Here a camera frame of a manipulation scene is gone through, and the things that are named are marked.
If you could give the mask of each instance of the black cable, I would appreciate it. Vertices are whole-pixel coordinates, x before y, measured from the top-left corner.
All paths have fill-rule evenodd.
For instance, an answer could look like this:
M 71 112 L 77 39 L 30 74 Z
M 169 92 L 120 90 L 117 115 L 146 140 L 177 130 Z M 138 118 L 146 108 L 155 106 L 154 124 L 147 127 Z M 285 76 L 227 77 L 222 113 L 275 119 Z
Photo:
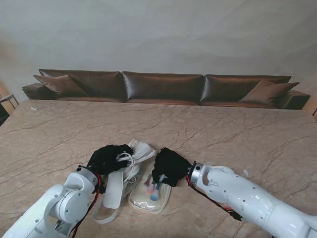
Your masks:
M 94 173 L 94 174 L 95 174 L 95 176 L 96 176 L 97 179 L 98 179 L 98 184 L 99 184 L 98 190 L 99 190 L 99 192 L 100 192 L 101 187 L 102 187 L 102 178 L 100 177 L 100 175 L 98 175 L 98 174 L 96 174 L 96 173 Z M 81 220 L 73 227 L 73 229 L 71 230 L 71 232 L 72 232 L 73 230 L 75 230 L 74 233 L 73 233 L 73 235 L 72 235 L 72 238 L 74 238 L 74 237 L 76 236 L 77 230 L 78 230 L 80 224 L 83 222 L 83 220 L 86 218 L 86 216 L 88 215 L 88 213 L 91 211 L 91 209 L 92 209 L 93 206 L 95 205 L 95 203 L 96 203 L 96 201 L 97 201 L 97 199 L 98 199 L 99 192 L 96 192 L 95 198 L 94 198 L 92 204 L 90 204 L 90 206 L 89 206 L 89 208 L 88 208 L 88 210 L 87 210 L 87 213 L 85 214 L 85 216 L 83 217 L 83 219 L 81 219 Z
M 231 217 L 233 217 L 235 220 L 237 221 L 241 221 L 241 219 L 243 218 L 242 216 L 240 216 L 237 212 L 235 211 L 228 211 L 226 209 L 224 209 L 219 203 L 217 203 L 216 201 L 212 200 L 210 197 L 208 197 L 205 193 L 199 191 L 198 189 L 196 189 L 189 181 L 189 175 L 188 177 L 186 177 L 188 186 L 190 186 L 194 191 L 196 191 L 197 193 L 199 193 L 200 195 L 204 196 L 205 198 L 207 198 L 210 202 L 212 202 L 214 205 L 216 205 L 217 207 L 221 208 L 223 211 L 227 212 Z

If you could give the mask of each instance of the blue toothbrush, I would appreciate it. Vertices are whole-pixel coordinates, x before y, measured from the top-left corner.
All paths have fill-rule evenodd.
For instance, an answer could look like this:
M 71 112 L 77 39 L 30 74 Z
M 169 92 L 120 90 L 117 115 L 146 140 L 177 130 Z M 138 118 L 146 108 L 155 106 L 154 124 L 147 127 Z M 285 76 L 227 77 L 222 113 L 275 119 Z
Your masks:
M 159 188 L 162 185 L 162 181 L 164 178 L 166 178 L 166 176 L 164 174 L 160 176 L 157 187 L 155 188 L 154 192 L 150 196 L 150 200 L 157 201 L 159 199 L 159 196 L 158 196 L 159 195 Z

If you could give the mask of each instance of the white backdrop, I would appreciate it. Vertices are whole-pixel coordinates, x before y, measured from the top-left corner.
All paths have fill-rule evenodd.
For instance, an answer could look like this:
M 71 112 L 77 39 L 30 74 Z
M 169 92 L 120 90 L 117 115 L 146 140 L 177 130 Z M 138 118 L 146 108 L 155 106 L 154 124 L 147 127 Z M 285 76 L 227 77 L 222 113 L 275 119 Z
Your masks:
M 287 74 L 316 99 L 316 12 L 317 0 L 1 0 L 0 80 L 21 101 L 39 68 Z

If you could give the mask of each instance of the sofa armrest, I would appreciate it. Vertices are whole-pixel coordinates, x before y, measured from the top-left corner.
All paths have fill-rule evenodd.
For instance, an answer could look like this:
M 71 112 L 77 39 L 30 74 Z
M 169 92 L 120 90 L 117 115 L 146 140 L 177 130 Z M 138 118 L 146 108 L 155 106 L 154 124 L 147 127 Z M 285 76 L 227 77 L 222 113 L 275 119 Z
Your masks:
M 290 90 L 278 100 L 277 106 L 280 109 L 301 110 L 310 97 L 306 93 Z
M 56 98 L 54 92 L 42 83 L 33 83 L 24 86 L 22 90 L 29 99 L 54 100 Z

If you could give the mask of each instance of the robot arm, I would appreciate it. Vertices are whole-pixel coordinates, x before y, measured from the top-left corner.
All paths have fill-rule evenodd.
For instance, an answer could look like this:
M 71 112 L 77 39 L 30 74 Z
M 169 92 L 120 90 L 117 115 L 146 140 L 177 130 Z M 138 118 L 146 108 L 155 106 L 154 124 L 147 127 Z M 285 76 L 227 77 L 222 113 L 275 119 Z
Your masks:
M 98 183 L 96 175 L 84 167 L 71 173 L 65 184 L 56 184 L 43 194 L 3 238 L 67 238 L 89 208 L 89 196 Z M 49 216 L 55 218 L 54 224 Z
M 194 163 L 189 178 L 210 199 L 228 204 L 245 221 L 275 238 L 317 238 L 317 217 L 278 200 L 230 168 Z
M 108 175 L 128 165 L 127 161 L 116 160 L 122 152 L 133 153 L 128 145 L 108 145 L 95 151 L 86 168 L 79 166 L 63 185 L 48 189 L 2 238 L 67 238 L 72 230 L 74 237 L 97 200 L 102 187 L 100 175 Z M 90 205 L 90 194 L 95 191 L 95 200 Z
M 317 217 L 278 200 L 255 183 L 224 166 L 191 165 L 175 151 L 163 148 L 155 159 L 153 180 L 176 186 L 187 177 L 192 189 L 207 197 L 236 220 L 254 223 L 275 238 L 317 238 Z

